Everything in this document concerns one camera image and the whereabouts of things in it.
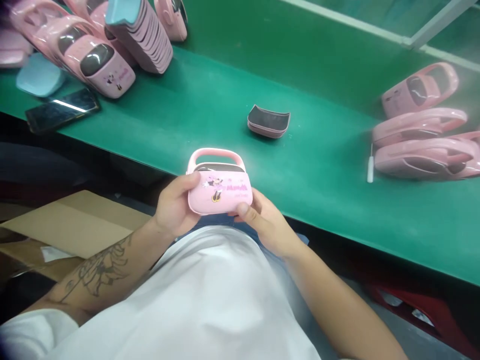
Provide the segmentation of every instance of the light blue cover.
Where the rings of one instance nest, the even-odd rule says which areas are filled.
[[[142,0],[108,0],[105,14],[105,24],[133,25],[139,17]]]
[[[41,53],[33,53],[16,76],[16,87],[36,97],[52,95],[65,81],[65,71],[46,59]]]

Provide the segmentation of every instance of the white sleeve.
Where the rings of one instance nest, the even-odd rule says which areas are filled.
[[[0,326],[0,338],[7,359],[39,360],[78,328],[63,311],[39,309],[4,323]]]

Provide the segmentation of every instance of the forearm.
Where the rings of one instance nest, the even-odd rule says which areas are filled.
[[[46,300],[94,315],[124,299],[173,240],[160,233],[152,219],[85,260],[52,288]]]
[[[340,356],[407,359],[387,326],[363,299],[306,245],[285,258],[303,298]]]

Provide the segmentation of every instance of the tattoo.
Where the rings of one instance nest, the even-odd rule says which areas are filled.
[[[128,263],[124,255],[126,246],[132,244],[132,235],[133,233],[85,260],[77,268],[78,280],[70,280],[66,284],[66,294],[60,302],[63,303],[79,284],[91,295],[99,297],[102,285],[111,286],[115,280],[126,278],[129,274],[123,272],[122,267]]]

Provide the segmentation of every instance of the black phone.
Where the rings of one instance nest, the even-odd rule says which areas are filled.
[[[87,88],[25,111],[34,134],[45,134],[100,110],[95,95]]]

